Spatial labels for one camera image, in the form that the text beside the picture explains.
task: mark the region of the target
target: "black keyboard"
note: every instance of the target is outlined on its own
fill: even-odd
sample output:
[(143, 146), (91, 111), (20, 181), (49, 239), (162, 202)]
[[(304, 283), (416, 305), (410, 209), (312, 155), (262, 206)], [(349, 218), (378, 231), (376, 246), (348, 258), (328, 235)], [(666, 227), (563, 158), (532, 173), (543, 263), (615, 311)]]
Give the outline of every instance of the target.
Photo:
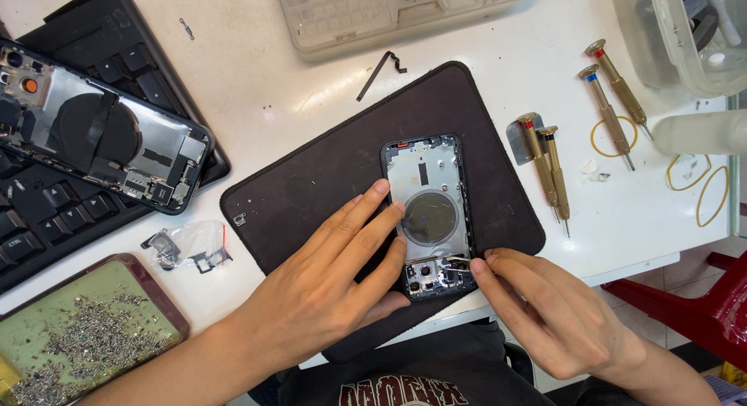
[[(206, 125), (133, 0), (73, 2), (76, 6), (56, 11), (45, 19), (47, 24), (17, 41)], [(230, 168), (216, 143), (202, 186), (226, 176)], [(0, 294), (150, 212), (147, 206), (0, 150)]]

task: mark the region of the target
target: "red stool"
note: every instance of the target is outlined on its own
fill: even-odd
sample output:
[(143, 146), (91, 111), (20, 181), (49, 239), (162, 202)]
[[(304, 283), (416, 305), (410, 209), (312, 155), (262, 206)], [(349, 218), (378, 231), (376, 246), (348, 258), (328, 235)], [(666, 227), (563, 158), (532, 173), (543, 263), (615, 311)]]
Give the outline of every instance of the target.
[(627, 279), (602, 288), (725, 361), (747, 370), (747, 251), (739, 259), (711, 253), (726, 273), (700, 298), (673, 296)]

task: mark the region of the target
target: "plastic bag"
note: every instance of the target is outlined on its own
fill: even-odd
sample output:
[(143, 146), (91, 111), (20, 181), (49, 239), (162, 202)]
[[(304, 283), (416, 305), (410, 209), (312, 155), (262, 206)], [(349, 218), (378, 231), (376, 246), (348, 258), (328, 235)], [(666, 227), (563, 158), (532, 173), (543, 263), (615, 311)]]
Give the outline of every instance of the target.
[(158, 231), (143, 247), (153, 247), (151, 265), (164, 270), (196, 266), (206, 273), (231, 257), (226, 252), (226, 225), (219, 220), (202, 220)]

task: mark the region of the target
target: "precision screwdriver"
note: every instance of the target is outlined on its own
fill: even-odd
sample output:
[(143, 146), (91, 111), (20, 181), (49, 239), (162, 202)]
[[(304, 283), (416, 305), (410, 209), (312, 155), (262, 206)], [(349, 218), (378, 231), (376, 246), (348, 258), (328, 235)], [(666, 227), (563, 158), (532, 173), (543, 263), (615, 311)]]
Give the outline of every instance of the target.
[(550, 175), (553, 177), (555, 192), (558, 195), (557, 212), (560, 219), (563, 219), (565, 221), (565, 232), (568, 234), (568, 238), (571, 238), (571, 230), (568, 229), (568, 219), (571, 218), (571, 209), (568, 207), (568, 195), (565, 193), (563, 169), (560, 167), (560, 160), (558, 159), (558, 148), (555, 145), (555, 132), (557, 132), (557, 130), (558, 126), (550, 126), (538, 130), (537, 133), (545, 136), (545, 143), (547, 144), (547, 154), (550, 156)]
[(646, 114), (643, 112), (643, 108), (638, 104), (638, 100), (633, 96), (633, 92), (630, 90), (630, 87), (628, 87), (628, 83), (625, 82), (623, 77), (620, 77), (617, 69), (615, 69), (615, 66), (612, 64), (610, 57), (604, 51), (604, 44), (606, 42), (607, 41), (604, 39), (596, 40), (591, 46), (587, 47), (584, 52), (589, 56), (594, 55), (594, 57), (597, 58), (597, 61), (602, 66), (604, 72), (607, 73), (608, 77), (610, 77), (610, 81), (612, 81), (612, 90), (620, 98), (622, 105), (624, 105), (625, 109), (628, 110), (633, 121), (643, 126), (643, 129), (645, 129), (646, 133), (649, 134), (649, 138), (653, 141), (654, 136), (651, 135), (649, 127), (646, 125), (647, 119)]
[(537, 167), (537, 174), (539, 174), (539, 181), (542, 184), (542, 189), (545, 191), (545, 197), (548, 203), (553, 208), (558, 206), (558, 196), (555, 192), (555, 185), (553, 184), (552, 176), (550, 175), (550, 169), (547, 168), (547, 161), (545, 161), (545, 154), (539, 149), (539, 142), (537, 141), (537, 133), (534, 131), (533, 119), (537, 116), (535, 112), (521, 115), (516, 120), (524, 127), (524, 133), (527, 135), (529, 140), (529, 146), (531, 147), (531, 155), (534, 158), (534, 164)]
[(594, 64), (584, 68), (584, 70), (578, 73), (578, 76), (586, 79), (586, 81), (592, 86), (594, 95), (597, 97), (597, 101), (599, 102), (599, 111), (602, 113), (604, 124), (607, 126), (607, 132), (610, 133), (615, 148), (617, 148), (617, 151), (621, 153), (621, 155), (624, 155), (625, 158), (628, 159), (630, 169), (636, 171), (636, 168), (633, 167), (633, 162), (630, 161), (630, 155), (628, 155), (630, 153), (628, 139), (625, 138), (625, 134), (622, 132), (622, 126), (620, 126), (620, 121), (617, 120), (615, 109), (613, 109), (610, 103), (607, 102), (607, 97), (604, 96), (602, 86), (599, 85), (599, 79), (597, 79), (598, 69), (599, 65)]

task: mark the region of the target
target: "plastic bottle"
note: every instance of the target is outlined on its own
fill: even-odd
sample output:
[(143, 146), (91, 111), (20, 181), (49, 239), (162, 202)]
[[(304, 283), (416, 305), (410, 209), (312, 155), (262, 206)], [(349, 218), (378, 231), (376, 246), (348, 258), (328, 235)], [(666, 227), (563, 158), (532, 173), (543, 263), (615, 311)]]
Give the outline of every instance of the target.
[(747, 155), (747, 109), (672, 116), (654, 127), (661, 153)]

